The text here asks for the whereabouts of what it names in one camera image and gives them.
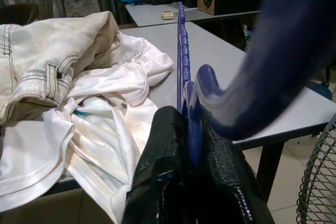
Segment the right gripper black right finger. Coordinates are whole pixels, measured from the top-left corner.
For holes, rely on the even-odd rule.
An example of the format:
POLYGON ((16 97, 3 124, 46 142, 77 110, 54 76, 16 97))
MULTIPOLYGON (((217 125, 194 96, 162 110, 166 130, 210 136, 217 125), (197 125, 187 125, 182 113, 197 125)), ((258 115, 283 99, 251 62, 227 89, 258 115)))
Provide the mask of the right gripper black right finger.
POLYGON ((204 191, 199 223, 272 223, 243 153, 203 120, 204 191))

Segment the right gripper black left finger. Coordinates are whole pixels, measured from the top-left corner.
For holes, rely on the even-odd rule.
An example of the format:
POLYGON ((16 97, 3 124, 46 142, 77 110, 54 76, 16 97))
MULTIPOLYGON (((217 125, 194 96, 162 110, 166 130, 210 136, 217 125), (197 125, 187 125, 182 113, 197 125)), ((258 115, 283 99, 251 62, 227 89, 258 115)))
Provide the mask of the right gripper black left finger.
POLYGON ((196 223, 187 151, 186 119, 159 108, 127 193, 123 223, 196 223))

